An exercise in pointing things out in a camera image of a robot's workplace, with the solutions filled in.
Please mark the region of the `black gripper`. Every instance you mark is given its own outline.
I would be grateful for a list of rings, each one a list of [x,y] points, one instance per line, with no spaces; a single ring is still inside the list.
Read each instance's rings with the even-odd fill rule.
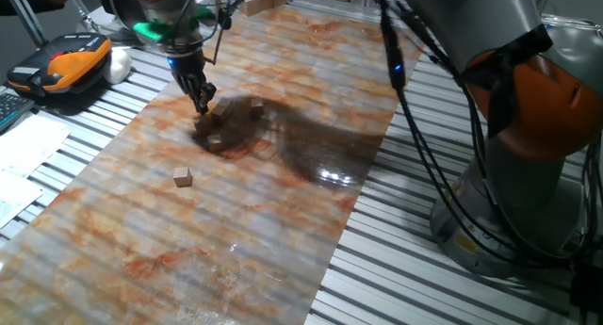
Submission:
[[[205,82],[203,52],[169,56],[168,63],[181,91],[189,97],[196,111],[204,115],[207,112],[207,104],[214,98],[217,88],[214,84]]]

